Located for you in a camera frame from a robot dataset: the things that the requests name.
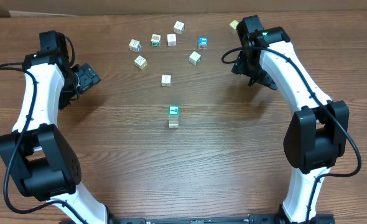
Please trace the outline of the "red E wooden block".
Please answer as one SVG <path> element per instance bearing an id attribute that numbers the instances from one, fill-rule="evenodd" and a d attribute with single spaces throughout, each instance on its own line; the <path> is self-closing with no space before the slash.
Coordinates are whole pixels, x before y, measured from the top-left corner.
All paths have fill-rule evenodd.
<path id="1" fill-rule="evenodd" d="M 169 121 L 175 121 L 175 120 L 178 120 L 178 119 L 179 119 L 179 116 L 169 115 Z"/>

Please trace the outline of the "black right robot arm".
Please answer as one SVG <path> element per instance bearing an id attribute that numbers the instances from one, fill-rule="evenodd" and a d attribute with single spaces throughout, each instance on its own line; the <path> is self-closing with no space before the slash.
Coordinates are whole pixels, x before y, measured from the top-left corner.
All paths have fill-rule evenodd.
<path id="1" fill-rule="evenodd" d="M 316 211 L 323 181 L 350 141 L 349 109 L 334 102 L 312 80 L 281 27 L 237 27 L 241 42 L 232 72 L 246 75 L 250 84 L 279 90 L 292 119 L 283 148 L 293 170 L 289 190 L 274 223 L 333 223 L 333 215 Z"/>

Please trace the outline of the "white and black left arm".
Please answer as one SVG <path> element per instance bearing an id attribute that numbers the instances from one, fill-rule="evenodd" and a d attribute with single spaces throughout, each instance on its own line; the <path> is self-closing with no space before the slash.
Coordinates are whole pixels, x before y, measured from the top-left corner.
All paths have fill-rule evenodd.
<path id="1" fill-rule="evenodd" d="M 19 117 L 11 133 L 0 136 L 4 201 L 19 214 L 54 205 L 73 223 L 116 223 L 82 183 L 78 157 L 58 129 L 59 110 L 100 81 L 88 64 L 73 66 L 74 59 L 66 50 L 47 49 L 0 64 L 26 78 Z"/>

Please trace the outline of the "green L wooden block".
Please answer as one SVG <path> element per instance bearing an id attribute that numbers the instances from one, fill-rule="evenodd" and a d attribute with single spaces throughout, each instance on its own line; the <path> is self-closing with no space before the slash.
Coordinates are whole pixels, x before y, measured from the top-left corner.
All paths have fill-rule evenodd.
<path id="1" fill-rule="evenodd" d="M 178 116 L 180 108 L 176 105 L 169 106 L 169 116 Z"/>

